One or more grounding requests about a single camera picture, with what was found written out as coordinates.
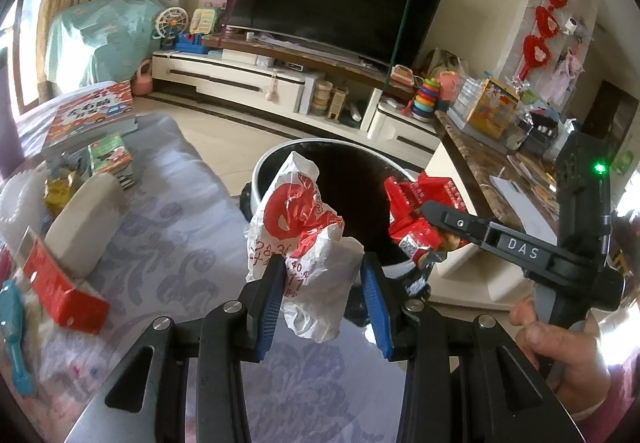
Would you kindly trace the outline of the right hand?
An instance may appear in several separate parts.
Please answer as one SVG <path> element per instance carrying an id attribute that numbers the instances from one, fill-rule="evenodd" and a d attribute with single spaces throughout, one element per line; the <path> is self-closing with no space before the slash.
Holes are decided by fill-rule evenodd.
<path id="1" fill-rule="evenodd" d="M 595 409 L 604 402 L 611 374 L 599 349 L 600 328 L 591 313 L 584 330 L 576 333 L 539 322 L 534 300 L 527 298 L 512 307 L 510 323 L 520 329 L 516 344 L 536 368 L 543 356 L 564 365 L 563 375 L 553 390 L 570 414 Z"/>

